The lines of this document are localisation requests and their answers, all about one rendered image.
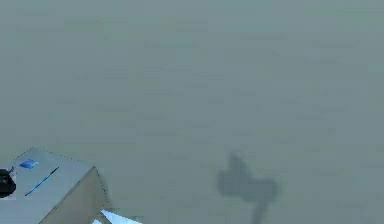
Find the blue pen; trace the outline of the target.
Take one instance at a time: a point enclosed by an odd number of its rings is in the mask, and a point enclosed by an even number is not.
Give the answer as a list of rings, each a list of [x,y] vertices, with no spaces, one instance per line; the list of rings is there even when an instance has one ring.
[[[48,180],[60,167],[56,167],[52,170],[48,175],[46,175],[42,180],[40,180],[37,184],[35,184],[28,192],[24,194],[24,196],[30,195],[33,191],[35,191],[39,186],[41,186],[46,180]]]

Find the small blue card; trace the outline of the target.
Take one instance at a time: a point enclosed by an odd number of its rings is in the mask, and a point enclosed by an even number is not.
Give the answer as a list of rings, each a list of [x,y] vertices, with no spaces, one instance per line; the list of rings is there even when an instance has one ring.
[[[20,167],[26,168],[26,169],[32,169],[37,165],[38,165],[38,162],[32,159],[26,159],[19,164]]]

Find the black round object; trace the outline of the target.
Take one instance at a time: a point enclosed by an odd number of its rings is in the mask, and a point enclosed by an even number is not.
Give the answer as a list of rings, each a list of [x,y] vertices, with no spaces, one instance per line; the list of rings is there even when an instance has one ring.
[[[16,190],[16,183],[12,178],[13,171],[14,167],[0,169],[0,198],[8,197]]]

